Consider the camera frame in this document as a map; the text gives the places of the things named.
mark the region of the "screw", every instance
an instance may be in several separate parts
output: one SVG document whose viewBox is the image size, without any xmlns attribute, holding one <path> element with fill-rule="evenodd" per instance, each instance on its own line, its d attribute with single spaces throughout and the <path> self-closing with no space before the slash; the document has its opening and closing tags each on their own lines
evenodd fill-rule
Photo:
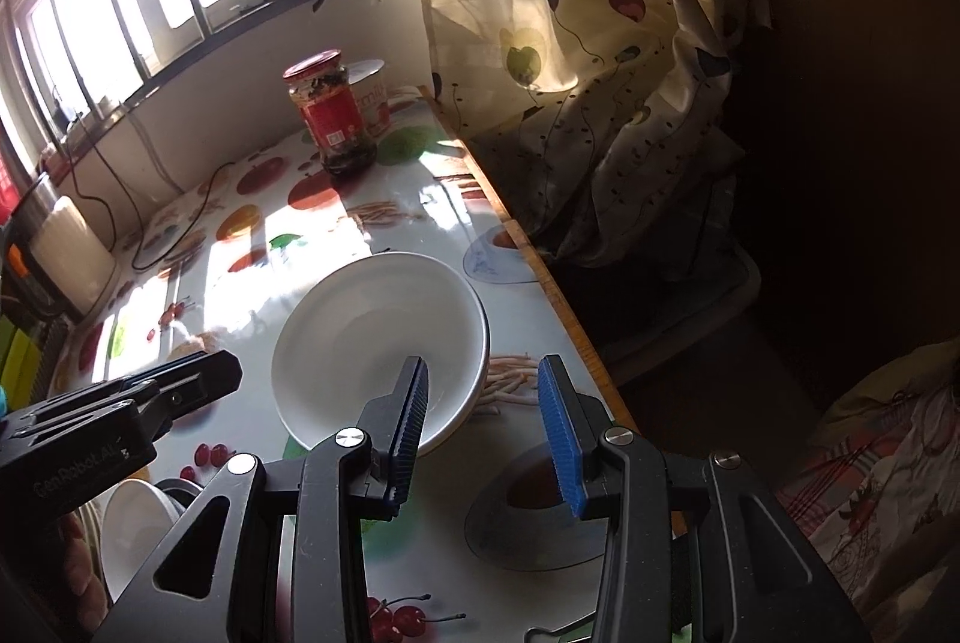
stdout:
<svg viewBox="0 0 960 643">
<path fill-rule="evenodd" d="M 349 426 L 347 429 L 341 429 L 337 432 L 337 445 L 342 448 L 352 448 L 364 441 L 364 434 L 355 426 Z"/>
<path fill-rule="evenodd" d="M 634 433 L 627 427 L 611 426 L 606 432 L 603 432 L 603 439 L 611 445 L 630 445 L 634 441 Z"/>
<path fill-rule="evenodd" d="M 740 466 L 740 454 L 737 451 L 716 451 L 713 461 L 725 470 L 736 470 Z"/>
<path fill-rule="evenodd" d="M 250 454 L 237 454 L 227 461 L 227 469 L 234 475 L 246 475 L 253 467 L 256 467 L 256 459 Z"/>
</svg>

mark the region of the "red heart print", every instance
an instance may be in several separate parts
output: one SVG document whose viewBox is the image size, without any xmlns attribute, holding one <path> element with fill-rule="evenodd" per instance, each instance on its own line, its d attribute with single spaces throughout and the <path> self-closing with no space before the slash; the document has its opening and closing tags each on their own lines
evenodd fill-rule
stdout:
<svg viewBox="0 0 960 643">
<path fill-rule="evenodd" d="M 640 22 L 647 13 L 647 5 L 643 0 L 610 0 L 610 5 L 613 11 L 630 17 L 634 22 Z"/>
</svg>

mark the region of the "red jar lid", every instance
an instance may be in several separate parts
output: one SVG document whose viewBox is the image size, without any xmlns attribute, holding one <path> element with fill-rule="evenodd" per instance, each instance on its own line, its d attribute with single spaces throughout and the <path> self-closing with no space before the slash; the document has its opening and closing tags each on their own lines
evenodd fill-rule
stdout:
<svg viewBox="0 0 960 643">
<path fill-rule="evenodd" d="M 285 82 L 296 82 L 314 74 L 325 74 L 340 65 L 340 50 L 323 50 L 323 52 L 290 66 L 283 72 Z"/>
</svg>

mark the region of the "fruit-patterned tablecloth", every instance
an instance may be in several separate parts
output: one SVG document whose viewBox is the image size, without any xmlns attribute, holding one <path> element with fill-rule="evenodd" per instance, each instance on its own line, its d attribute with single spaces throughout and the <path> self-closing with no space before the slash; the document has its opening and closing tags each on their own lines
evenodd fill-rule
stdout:
<svg viewBox="0 0 960 643">
<path fill-rule="evenodd" d="M 157 441 L 154 483 L 195 466 L 200 443 L 264 461 L 304 452 L 286 432 L 270 385 L 274 346 L 299 299 L 330 272 L 384 250 L 424 253 L 464 272 L 491 327 L 491 371 L 464 426 L 418 461 L 410 500 L 390 523 L 366 523 L 371 596 L 414 602 L 424 640 L 522 643 L 528 627 L 555 629 L 596 606 L 603 522 L 575 522 L 557 504 L 536 407 L 536 364 L 560 354 L 576 387 L 599 395 L 544 289 L 463 160 L 464 151 L 410 88 L 392 93 L 392 124 L 377 163 L 331 184 L 306 131 L 216 172 L 163 208 L 131 268 L 136 237 L 120 246 L 117 290 L 93 328 L 61 360 L 56 387 L 83 387 L 198 348 L 225 348 L 243 365 L 240 389 L 181 419 Z M 209 198 L 203 197 L 210 187 Z M 292 526 L 284 533 L 280 610 L 286 605 Z"/>
</svg>

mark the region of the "jar of dark food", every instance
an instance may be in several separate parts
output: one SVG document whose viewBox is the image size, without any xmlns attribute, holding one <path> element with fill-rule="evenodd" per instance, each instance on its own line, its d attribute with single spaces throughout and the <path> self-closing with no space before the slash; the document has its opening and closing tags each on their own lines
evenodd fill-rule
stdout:
<svg viewBox="0 0 960 643">
<path fill-rule="evenodd" d="M 352 174 L 376 160 L 376 144 L 350 92 L 340 50 L 326 50 L 290 66 L 283 80 L 310 128 L 326 171 L 333 176 Z"/>
</svg>

